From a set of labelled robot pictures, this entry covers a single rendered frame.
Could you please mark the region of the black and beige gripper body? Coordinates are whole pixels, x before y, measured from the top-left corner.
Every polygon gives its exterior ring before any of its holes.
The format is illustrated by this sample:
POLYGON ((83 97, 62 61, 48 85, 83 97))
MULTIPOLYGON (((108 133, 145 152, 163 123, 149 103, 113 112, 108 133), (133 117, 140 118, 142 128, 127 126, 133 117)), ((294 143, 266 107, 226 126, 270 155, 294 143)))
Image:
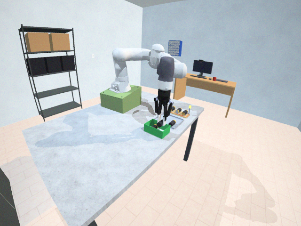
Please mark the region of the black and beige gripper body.
POLYGON ((166 104, 170 101, 171 90, 160 90, 158 89, 158 100, 161 98, 161 104, 163 104, 163 100, 166 101, 166 104))

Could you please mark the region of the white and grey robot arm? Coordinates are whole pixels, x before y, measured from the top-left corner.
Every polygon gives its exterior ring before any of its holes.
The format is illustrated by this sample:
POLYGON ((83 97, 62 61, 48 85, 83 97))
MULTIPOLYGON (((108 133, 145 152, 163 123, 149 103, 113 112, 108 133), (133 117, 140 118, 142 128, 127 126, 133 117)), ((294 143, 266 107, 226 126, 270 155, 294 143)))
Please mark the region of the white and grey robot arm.
POLYGON ((172 89, 173 78, 184 78, 187 74, 187 66, 164 51, 164 47, 160 44, 154 44, 151 51, 144 48, 115 48, 112 56, 116 77, 109 90, 115 93, 131 90, 126 61, 142 60, 149 61, 150 67, 157 69, 159 75, 157 88, 160 90, 172 89))

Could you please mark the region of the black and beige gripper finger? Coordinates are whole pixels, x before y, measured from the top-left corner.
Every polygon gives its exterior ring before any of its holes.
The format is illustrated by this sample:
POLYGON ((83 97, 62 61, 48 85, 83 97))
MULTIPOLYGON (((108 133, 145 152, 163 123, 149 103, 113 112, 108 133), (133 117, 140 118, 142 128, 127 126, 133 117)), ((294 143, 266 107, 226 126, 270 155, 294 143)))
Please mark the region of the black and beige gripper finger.
POLYGON ((158 98, 157 97, 154 98, 154 101, 155 101, 155 113, 158 114, 158 121, 157 121, 157 123, 161 119, 161 110, 162 110, 162 105, 163 105, 163 104, 161 104, 161 100, 162 99, 160 98, 159 102, 158 102, 158 98))
POLYGON ((166 117, 168 117, 170 115, 173 104, 174 104, 174 102, 172 102, 170 100, 169 107, 167 108, 168 103, 166 104, 166 101, 163 100, 163 107, 164 107, 163 126, 165 126, 165 124, 166 124, 166 117))

